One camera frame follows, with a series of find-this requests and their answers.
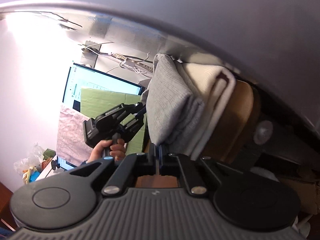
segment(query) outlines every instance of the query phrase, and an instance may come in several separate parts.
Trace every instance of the plastic bag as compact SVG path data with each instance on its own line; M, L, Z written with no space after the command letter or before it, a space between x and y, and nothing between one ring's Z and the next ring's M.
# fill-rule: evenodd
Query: plastic bag
M35 167L42 163L43 161L44 149L35 143L32 151L28 153L27 158L20 159L13 164L14 170L19 174L23 175L23 171L29 169L29 167Z

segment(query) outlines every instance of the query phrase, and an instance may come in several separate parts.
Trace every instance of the gray towel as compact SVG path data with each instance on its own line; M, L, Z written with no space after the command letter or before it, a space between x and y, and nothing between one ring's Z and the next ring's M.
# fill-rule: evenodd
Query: gray towel
M165 54L153 60L153 77L141 100L147 103L151 141L167 144L169 151L181 152L204 109L196 87L182 65Z

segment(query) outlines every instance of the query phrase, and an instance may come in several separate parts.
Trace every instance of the pink towel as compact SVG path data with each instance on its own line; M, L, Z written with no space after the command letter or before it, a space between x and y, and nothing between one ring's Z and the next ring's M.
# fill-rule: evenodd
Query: pink towel
M84 142L83 121L89 117L62 104L58 125L57 156L79 166L90 156L92 148Z

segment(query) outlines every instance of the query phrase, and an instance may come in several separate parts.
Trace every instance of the computer monitor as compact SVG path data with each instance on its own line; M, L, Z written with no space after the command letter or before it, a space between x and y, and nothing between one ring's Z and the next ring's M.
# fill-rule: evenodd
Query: computer monitor
M141 95L144 87L104 72L74 63L67 78L63 103L80 112L81 87Z

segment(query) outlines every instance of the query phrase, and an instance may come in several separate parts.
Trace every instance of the wall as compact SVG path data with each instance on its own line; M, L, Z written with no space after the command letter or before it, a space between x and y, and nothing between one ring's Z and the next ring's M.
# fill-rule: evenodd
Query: wall
M82 53L81 47L52 22L29 20L0 21L0 181L11 191L23 185L13 163L25 158L34 143L44 149L56 149L59 110L69 66L73 60L79 62ZM90 37L82 39L74 40L84 43ZM101 51L109 49L146 56L116 44L103 45ZM116 61L99 58L96 68L106 72L116 65ZM146 78L119 67L110 74L135 83Z

